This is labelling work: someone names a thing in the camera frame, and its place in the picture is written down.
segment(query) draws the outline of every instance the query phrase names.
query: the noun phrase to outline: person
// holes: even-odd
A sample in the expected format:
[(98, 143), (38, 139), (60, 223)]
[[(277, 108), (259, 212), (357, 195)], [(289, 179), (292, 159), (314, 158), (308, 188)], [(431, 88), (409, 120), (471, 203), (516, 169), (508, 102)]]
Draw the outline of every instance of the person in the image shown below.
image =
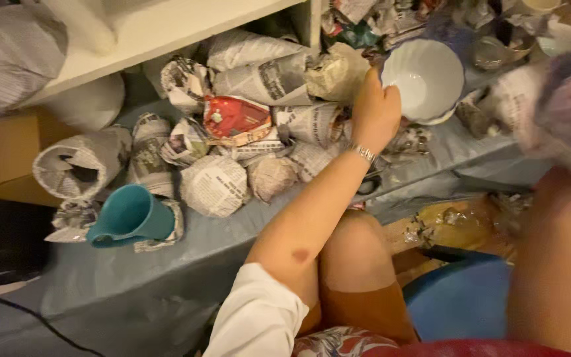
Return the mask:
[(357, 149), (334, 158), (264, 227), (204, 356), (571, 353), (571, 174), (563, 169), (541, 180), (530, 210), (512, 273), (508, 339), (419, 343), (383, 228), (365, 212), (346, 210), (370, 166), (358, 147), (379, 153), (400, 118), (398, 89), (383, 89), (370, 69), (352, 113), (350, 147)]

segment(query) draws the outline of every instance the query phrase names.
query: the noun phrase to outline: teal mug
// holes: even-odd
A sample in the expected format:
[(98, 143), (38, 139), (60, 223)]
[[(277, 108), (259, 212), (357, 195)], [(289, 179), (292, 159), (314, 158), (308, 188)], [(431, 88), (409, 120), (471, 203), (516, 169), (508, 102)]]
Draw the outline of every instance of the teal mug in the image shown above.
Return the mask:
[(109, 196), (85, 238), (95, 248), (166, 239), (175, 229), (173, 211), (144, 186), (125, 185)]

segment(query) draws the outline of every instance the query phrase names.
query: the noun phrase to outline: orange shorts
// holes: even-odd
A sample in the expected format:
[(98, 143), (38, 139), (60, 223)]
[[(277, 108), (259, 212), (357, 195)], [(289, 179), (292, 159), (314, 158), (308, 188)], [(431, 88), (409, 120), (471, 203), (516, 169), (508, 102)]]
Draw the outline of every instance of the orange shorts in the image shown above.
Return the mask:
[(320, 284), (320, 303), (303, 319), (298, 336), (335, 326), (352, 326), (388, 337), (399, 345), (418, 342), (397, 281), (371, 292), (336, 292)]

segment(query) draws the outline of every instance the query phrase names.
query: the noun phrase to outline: red packaging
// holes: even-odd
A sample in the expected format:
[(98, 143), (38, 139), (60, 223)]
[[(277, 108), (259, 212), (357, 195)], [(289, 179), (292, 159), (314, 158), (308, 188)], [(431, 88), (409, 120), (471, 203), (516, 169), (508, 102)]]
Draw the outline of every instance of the red packaging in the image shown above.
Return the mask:
[(256, 142), (272, 127), (270, 109), (238, 96), (206, 97), (204, 129), (210, 145), (230, 147)]

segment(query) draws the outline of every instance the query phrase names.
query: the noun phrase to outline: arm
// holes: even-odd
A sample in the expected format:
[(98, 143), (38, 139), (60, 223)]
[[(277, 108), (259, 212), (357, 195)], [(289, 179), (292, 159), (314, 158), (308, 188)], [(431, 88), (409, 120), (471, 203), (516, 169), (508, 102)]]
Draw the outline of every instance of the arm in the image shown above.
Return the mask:
[(571, 173), (538, 185), (508, 296), (510, 337), (571, 352)]
[[(353, 142), (378, 154), (400, 125), (400, 92), (395, 86), (383, 90), (377, 70), (370, 69), (352, 114)], [(246, 262), (260, 263), (274, 279), (293, 289), (329, 239), (368, 169), (369, 162), (354, 152), (335, 158), (266, 225)]]

